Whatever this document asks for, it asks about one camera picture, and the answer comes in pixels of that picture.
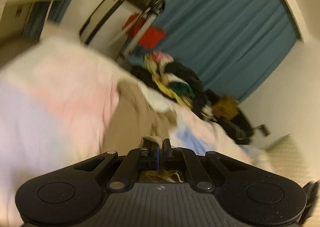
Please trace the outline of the pastel tie-dye duvet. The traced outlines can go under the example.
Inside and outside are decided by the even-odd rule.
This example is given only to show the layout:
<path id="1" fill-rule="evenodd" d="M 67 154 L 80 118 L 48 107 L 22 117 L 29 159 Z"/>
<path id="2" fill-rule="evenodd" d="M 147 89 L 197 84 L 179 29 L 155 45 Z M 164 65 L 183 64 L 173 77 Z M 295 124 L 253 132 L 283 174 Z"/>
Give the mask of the pastel tie-dye duvet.
<path id="1" fill-rule="evenodd" d="M 106 133 L 119 105 L 119 81 L 132 83 L 156 114 L 173 121 L 174 147 L 217 151 L 267 171 L 266 154 L 237 146 L 221 126 L 161 96 L 73 35 L 1 42 L 1 226 L 20 226 L 15 193 L 25 181 L 110 150 Z"/>

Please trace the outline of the right teal curtain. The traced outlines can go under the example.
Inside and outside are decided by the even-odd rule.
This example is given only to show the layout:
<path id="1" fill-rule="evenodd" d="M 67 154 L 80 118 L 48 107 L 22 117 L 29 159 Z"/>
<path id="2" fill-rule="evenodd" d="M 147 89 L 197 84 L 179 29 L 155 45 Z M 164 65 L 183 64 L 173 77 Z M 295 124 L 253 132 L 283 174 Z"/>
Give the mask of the right teal curtain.
<path id="1" fill-rule="evenodd" d="M 166 0 L 155 47 L 234 100 L 256 90 L 299 39 L 284 0 Z"/>

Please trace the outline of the teal curtain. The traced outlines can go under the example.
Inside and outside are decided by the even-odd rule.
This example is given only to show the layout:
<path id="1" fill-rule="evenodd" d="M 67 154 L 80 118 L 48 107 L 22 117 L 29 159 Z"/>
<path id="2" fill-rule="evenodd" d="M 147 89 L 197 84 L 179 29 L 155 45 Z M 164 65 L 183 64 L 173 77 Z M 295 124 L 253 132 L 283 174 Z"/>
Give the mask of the teal curtain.
<path id="1" fill-rule="evenodd" d="M 25 26 L 27 38 L 39 39 L 46 21 L 60 23 L 72 0 L 35 2 Z"/>
<path id="2" fill-rule="evenodd" d="M 166 0 L 155 47 L 234 100 L 256 90 L 299 39 L 284 0 Z"/>

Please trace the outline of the red cloth bag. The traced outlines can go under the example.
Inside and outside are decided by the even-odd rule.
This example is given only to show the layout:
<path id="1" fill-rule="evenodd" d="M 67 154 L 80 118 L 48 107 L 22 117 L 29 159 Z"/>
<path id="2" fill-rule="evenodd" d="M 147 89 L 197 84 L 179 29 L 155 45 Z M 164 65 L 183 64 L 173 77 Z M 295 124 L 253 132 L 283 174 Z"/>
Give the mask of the red cloth bag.
<path id="1" fill-rule="evenodd" d="M 144 18 L 139 18 L 138 20 L 136 20 L 136 18 L 138 18 L 138 14 L 130 15 L 125 25 L 122 27 L 122 29 L 125 29 L 128 25 L 132 24 L 132 26 L 125 32 L 125 34 L 130 38 L 136 36 L 146 22 Z M 153 49 L 165 38 L 165 36 L 166 34 L 162 29 L 150 26 L 140 38 L 138 45 L 146 49 Z"/>

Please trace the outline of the brown paper bag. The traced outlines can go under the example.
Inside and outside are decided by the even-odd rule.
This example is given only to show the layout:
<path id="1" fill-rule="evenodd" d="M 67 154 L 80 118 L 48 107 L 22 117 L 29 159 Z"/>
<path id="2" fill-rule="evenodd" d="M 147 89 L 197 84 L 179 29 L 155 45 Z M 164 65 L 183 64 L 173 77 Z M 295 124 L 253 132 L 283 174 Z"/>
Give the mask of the brown paper bag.
<path id="1" fill-rule="evenodd" d="M 220 97 L 219 101 L 212 105 L 212 111 L 215 117 L 225 118 L 229 121 L 239 114 L 236 101 L 227 95 Z"/>

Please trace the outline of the pile of mixed clothes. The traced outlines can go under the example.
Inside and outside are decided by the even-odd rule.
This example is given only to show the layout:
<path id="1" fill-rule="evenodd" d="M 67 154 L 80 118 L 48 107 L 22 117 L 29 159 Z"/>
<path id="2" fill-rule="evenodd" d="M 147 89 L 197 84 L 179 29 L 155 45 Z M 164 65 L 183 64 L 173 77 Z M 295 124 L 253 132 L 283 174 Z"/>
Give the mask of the pile of mixed clothes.
<path id="1" fill-rule="evenodd" d="M 133 65 L 131 74 L 164 97 L 191 110 L 205 121 L 213 121 L 212 101 L 218 100 L 206 90 L 197 74 L 161 51 L 147 53 L 143 66 Z"/>

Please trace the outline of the garment steamer stand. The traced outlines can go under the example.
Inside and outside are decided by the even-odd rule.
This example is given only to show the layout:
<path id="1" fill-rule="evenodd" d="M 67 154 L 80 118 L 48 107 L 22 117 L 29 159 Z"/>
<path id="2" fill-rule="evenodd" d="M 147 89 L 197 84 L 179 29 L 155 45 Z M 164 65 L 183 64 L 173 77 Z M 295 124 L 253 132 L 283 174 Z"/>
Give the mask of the garment steamer stand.
<path id="1" fill-rule="evenodd" d="M 153 49 L 160 40 L 165 38 L 165 33 L 160 28 L 151 26 L 157 16 L 164 12 L 164 9 L 164 0 L 150 0 L 148 8 L 144 12 L 133 14 L 128 18 L 122 31 L 110 41 L 109 45 L 112 45 L 121 36 L 127 35 L 131 40 L 120 50 L 119 54 L 124 59 L 127 58 L 137 46 Z"/>

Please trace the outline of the left teal curtain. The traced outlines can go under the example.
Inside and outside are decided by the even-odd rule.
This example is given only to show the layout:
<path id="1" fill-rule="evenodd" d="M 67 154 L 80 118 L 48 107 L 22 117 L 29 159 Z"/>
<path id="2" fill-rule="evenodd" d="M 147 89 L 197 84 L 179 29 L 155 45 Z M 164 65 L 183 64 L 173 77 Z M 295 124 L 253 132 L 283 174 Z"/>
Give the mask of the left teal curtain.
<path id="1" fill-rule="evenodd" d="M 60 23 L 72 0 L 35 2 L 25 26 L 27 38 L 39 39 L 46 21 Z"/>

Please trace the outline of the white black chair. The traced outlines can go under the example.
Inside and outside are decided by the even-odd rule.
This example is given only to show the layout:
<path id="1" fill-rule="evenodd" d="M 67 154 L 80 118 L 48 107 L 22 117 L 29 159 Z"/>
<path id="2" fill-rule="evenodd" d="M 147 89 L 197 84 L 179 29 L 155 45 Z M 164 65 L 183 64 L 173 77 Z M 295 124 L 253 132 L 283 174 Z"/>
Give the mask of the white black chair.
<path id="1" fill-rule="evenodd" d="M 97 32 L 125 0 L 103 0 L 81 27 L 79 36 L 85 45 L 89 45 Z"/>

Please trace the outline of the tan t-shirt white print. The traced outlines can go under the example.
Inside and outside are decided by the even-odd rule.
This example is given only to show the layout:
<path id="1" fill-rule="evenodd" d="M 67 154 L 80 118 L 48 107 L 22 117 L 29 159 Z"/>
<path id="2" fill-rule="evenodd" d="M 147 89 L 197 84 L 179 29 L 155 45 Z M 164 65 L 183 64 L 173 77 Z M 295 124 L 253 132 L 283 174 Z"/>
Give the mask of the tan t-shirt white print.
<path id="1" fill-rule="evenodd" d="M 114 150 L 118 155 L 147 147 L 149 154 L 162 158 L 163 140 L 177 126 L 172 110 L 158 112 L 149 105 L 137 83 L 121 80 L 117 84 L 119 103 L 103 136 L 101 151 Z"/>

